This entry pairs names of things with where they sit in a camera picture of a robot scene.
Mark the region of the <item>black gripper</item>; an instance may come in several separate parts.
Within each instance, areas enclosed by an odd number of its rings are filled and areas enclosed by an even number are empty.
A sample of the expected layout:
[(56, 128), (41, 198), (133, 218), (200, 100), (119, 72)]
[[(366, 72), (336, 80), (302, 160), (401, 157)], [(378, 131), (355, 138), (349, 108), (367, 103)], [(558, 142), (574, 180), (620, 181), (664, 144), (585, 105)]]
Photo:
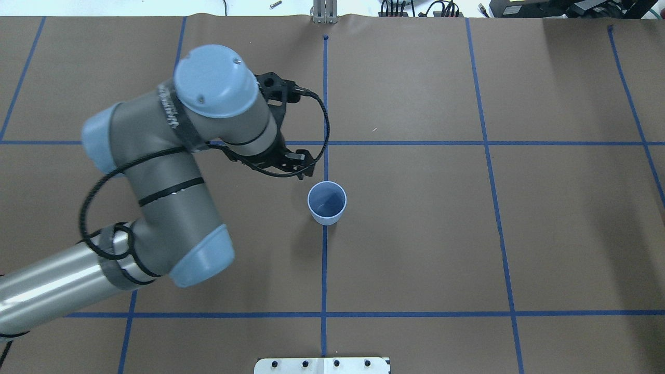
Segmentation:
[(293, 173), (299, 180), (305, 177), (312, 177), (315, 171), (315, 165), (312, 164), (313, 156), (306, 149), (296, 149), (292, 151), (286, 147), (284, 137), (278, 134), (275, 142), (263, 153), (257, 156), (255, 166), (260, 172), (275, 173), (270, 171), (275, 169), (278, 172)]

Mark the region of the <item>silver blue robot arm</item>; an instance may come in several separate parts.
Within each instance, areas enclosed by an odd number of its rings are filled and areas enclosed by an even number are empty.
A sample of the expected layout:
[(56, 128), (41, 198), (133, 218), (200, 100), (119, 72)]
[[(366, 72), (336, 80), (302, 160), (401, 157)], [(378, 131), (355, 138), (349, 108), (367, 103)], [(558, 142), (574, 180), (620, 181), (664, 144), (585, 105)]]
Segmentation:
[[(103, 177), (86, 195), (69, 249), (2, 277), (2, 342), (42, 324), (140, 289), (168, 275), (190, 287), (225, 270), (234, 249), (194, 155), (210, 149), (268, 177), (311, 177), (323, 152), (290, 151), (286, 106), (318, 94), (275, 73), (254, 74), (222, 45), (190, 50), (172, 78), (86, 121), (82, 143)], [(142, 212), (91, 232), (93, 199), (114, 177), (131, 185)]]

